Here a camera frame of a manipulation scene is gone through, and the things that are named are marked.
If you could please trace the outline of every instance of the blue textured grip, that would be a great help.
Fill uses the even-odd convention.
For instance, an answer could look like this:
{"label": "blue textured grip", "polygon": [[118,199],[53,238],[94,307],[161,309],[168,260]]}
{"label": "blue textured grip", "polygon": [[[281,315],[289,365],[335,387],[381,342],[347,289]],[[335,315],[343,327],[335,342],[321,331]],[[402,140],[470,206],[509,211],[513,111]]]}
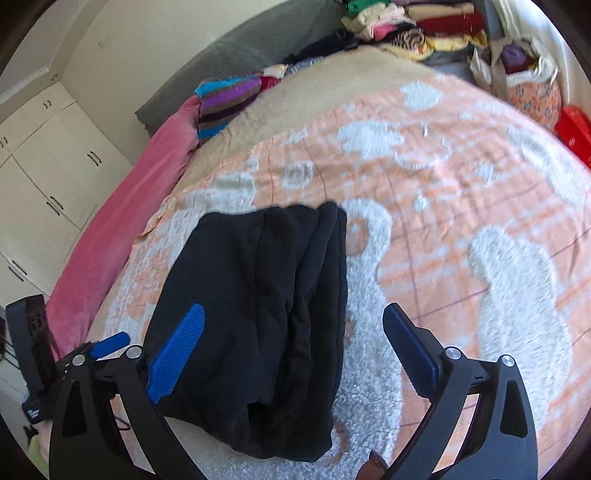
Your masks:
{"label": "blue textured grip", "polygon": [[117,350],[128,346],[130,341],[127,333],[116,333],[115,335],[97,343],[92,348],[89,355],[93,360],[98,360],[99,358],[103,358],[104,356],[115,353]]}
{"label": "blue textured grip", "polygon": [[204,328],[205,312],[194,303],[150,364],[146,390],[154,404],[173,392]]}
{"label": "blue textured grip", "polygon": [[411,320],[394,304],[384,309],[384,333],[417,395],[433,401],[439,389],[439,368],[418,337]]}

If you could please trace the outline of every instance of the peach plaid blanket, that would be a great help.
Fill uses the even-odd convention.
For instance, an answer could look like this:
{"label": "peach plaid blanket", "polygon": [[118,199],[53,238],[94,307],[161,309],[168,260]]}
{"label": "peach plaid blanket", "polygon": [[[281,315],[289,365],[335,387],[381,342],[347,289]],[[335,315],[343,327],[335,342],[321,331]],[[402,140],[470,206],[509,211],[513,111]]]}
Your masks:
{"label": "peach plaid blanket", "polygon": [[[397,301],[443,345],[516,358],[542,475],[591,406],[590,186],[548,132],[455,77],[368,95],[168,197],[136,240],[104,335],[124,330],[142,343],[205,213],[334,200],[349,219],[349,301],[333,449],[315,464],[260,461],[171,421],[194,460],[211,480],[333,479],[354,478],[370,448],[397,455],[428,408],[381,331],[383,308]],[[440,466],[453,462],[474,406]]]}

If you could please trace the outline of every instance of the pink blanket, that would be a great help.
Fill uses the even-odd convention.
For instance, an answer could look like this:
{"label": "pink blanket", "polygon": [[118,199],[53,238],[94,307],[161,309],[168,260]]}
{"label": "pink blanket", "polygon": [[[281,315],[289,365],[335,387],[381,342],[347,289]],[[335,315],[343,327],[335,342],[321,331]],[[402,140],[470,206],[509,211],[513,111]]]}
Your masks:
{"label": "pink blanket", "polygon": [[191,97],[150,140],[137,165],[80,237],[47,302],[47,319],[61,358],[81,345],[100,304],[141,233],[183,175],[197,147],[199,102]]}

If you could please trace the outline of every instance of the white wardrobe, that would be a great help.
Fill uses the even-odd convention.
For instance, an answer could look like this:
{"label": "white wardrobe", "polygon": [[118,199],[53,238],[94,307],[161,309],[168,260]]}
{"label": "white wardrobe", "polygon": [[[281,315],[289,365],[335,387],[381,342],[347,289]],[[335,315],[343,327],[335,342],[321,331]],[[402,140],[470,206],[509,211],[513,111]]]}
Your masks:
{"label": "white wardrobe", "polygon": [[60,83],[0,124],[0,305],[51,294],[130,169]]}

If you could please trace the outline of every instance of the silver screw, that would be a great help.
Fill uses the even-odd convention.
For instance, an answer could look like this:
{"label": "silver screw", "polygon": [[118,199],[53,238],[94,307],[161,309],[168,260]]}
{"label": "silver screw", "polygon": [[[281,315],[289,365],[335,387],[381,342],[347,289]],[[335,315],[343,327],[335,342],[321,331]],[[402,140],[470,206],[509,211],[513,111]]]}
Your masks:
{"label": "silver screw", "polygon": [[86,360],[84,355],[78,354],[72,359],[72,365],[79,367],[81,366]]}
{"label": "silver screw", "polygon": [[503,355],[501,361],[508,367],[515,365],[515,359],[510,355]]}
{"label": "silver screw", "polygon": [[459,351],[454,346],[451,346],[450,348],[446,349],[445,354],[448,358],[451,358],[452,360],[459,360],[462,357],[461,351]]}
{"label": "silver screw", "polygon": [[142,354],[142,348],[137,345],[130,347],[125,352],[125,355],[127,355],[127,358],[131,358],[131,359],[138,358],[141,354]]}

